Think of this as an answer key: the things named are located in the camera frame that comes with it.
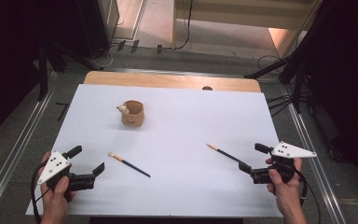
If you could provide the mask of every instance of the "black stand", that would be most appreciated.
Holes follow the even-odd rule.
[[[79,63],[83,64],[91,71],[102,70],[101,68],[95,68],[91,63],[72,52],[70,49],[52,41],[43,41],[39,46],[39,85],[40,92],[38,101],[41,101],[46,93],[48,92],[48,63],[47,58],[51,63],[54,71],[64,72],[66,67],[65,61],[63,60],[61,53],[64,53],[71,58],[75,59]]]
[[[334,3],[330,1],[323,1],[318,14],[315,17],[315,20],[313,21],[312,26],[310,27],[307,34],[304,36],[303,41],[301,41],[298,48],[289,56],[287,56],[284,59],[280,59],[276,63],[258,71],[251,75],[245,75],[243,77],[245,78],[258,78],[262,77],[265,74],[272,72],[273,70],[282,67],[286,65],[279,77],[279,80],[282,84],[289,83],[292,78],[297,74],[296,76],[296,84],[295,84],[295,92],[293,95],[293,104],[297,111],[297,113],[300,113],[299,110],[299,99],[300,99],[300,93],[301,93],[301,85],[304,81],[305,71],[304,71],[304,59],[307,57],[308,49],[311,48],[311,46],[315,46],[317,43],[315,43],[314,39],[315,36],[319,33],[319,29],[322,25],[322,23],[325,21],[326,17],[330,13],[330,11],[333,8]]]

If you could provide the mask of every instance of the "wooden cup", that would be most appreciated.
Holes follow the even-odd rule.
[[[130,110],[129,114],[123,114],[121,122],[131,127],[140,127],[144,123],[145,109],[141,102],[130,100],[125,102],[126,107]]]

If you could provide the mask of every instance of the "hand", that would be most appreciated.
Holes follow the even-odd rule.
[[[43,161],[46,161],[50,157],[51,153],[47,152],[43,157]],[[67,176],[63,176],[60,181],[57,183],[55,190],[48,190],[48,185],[43,183],[41,185],[42,194],[48,190],[48,192],[43,196],[43,217],[42,223],[64,223],[68,216],[68,202],[63,197],[63,194],[68,189],[69,179]],[[71,192],[71,199],[75,197],[75,192]]]
[[[295,167],[298,171],[301,170],[301,163],[300,158],[295,159]],[[266,164],[272,164],[272,159],[267,159]],[[267,189],[276,195],[277,206],[283,214],[285,223],[307,223],[300,204],[298,174],[294,174],[287,184],[283,183],[281,175],[276,170],[270,169],[268,174],[272,184],[267,184]]]

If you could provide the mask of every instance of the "white table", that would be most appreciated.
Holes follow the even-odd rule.
[[[124,126],[116,109],[130,99],[145,105],[140,128]],[[278,138],[264,94],[80,85],[52,150],[81,145],[83,152],[71,160],[78,175],[105,162],[95,188],[79,191],[70,203],[71,215],[281,216],[264,185],[253,184],[235,161],[206,143],[254,168],[266,167],[269,156],[254,145],[276,146]],[[110,151],[151,178],[108,157]]]

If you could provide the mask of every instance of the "metal frame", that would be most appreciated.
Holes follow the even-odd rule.
[[[291,94],[290,90],[283,85],[282,92],[284,95]],[[310,139],[310,135],[307,131],[307,127],[304,124],[301,114],[298,114],[296,112],[296,109],[293,104],[289,105],[289,110],[293,118],[293,122],[296,125],[303,147],[309,151],[315,152],[315,148],[313,147],[312,140]],[[313,174],[315,175],[316,182],[318,183],[319,190],[322,193],[324,203],[326,204],[328,213],[330,214],[333,223],[347,223],[338,204],[336,194],[333,191],[330,182],[328,181],[327,175],[324,172],[324,168],[322,167],[319,158],[308,158],[308,160],[310,162],[310,167],[312,169]]]
[[[145,6],[146,6],[146,0],[142,0],[141,5],[139,7],[138,14],[136,15],[135,23],[133,24],[133,27],[132,27],[131,36],[129,38],[113,38],[113,41],[114,40],[129,40],[129,41],[135,40],[136,33],[138,32],[138,28],[139,28],[139,23],[141,22],[141,17],[144,14]]]
[[[163,74],[163,75],[182,75],[182,76],[204,76],[204,77],[236,77],[235,75],[222,75],[222,74],[207,74],[207,73],[192,73],[192,72],[173,72],[173,71],[156,71],[156,70],[138,70],[138,69],[114,69],[115,72],[132,72],[132,73],[155,73],[155,74]],[[40,118],[43,116],[45,109],[48,105],[48,102],[51,98],[52,93],[55,89],[55,80],[57,78],[57,74],[53,72],[49,79],[50,90],[46,97],[38,102],[35,105],[34,111],[29,117],[27,123],[25,124],[17,142],[12,148],[9,156],[5,164],[3,165],[0,171],[0,197],[2,196],[9,179],[14,173],[17,164],[21,158],[22,153],[28,145],[29,140],[31,139],[34,129],[37,126]],[[283,94],[291,94],[290,90],[282,85]],[[300,136],[303,147],[309,151],[315,152],[315,148],[313,147],[312,141],[310,139],[310,135],[307,131],[307,128],[304,124],[304,121],[301,117],[301,114],[297,114],[293,105],[289,105],[289,110],[293,121],[296,125],[298,134]],[[315,175],[316,181],[318,183],[319,189],[324,198],[324,202],[326,204],[327,210],[332,218],[333,223],[347,223],[343,213],[340,209],[340,206],[337,201],[337,197],[335,192],[333,191],[332,186],[330,185],[327,175],[324,172],[324,169],[318,158],[310,158],[308,159],[310,162],[310,166],[312,172]]]
[[[31,116],[28,118],[24,128],[21,131],[19,138],[17,139],[16,143],[14,144],[13,148],[10,151],[10,154],[7,157],[4,165],[0,171],[0,198],[10,180],[11,176],[13,175],[17,164],[20,161],[21,155],[26,149],[29,140],[31,139],[34,129],[36,128],[37,124],[39,123],[40,118],[43,116],[45,109],[48,105],[48,102],[51,98],[52,93],[55,89],[55,80],[57,74],[53,72],[49,79],[49,86],[50,90],[46,94],[46,96],[39,102],[36,103],[34,107],[34,111],[32,112]]]

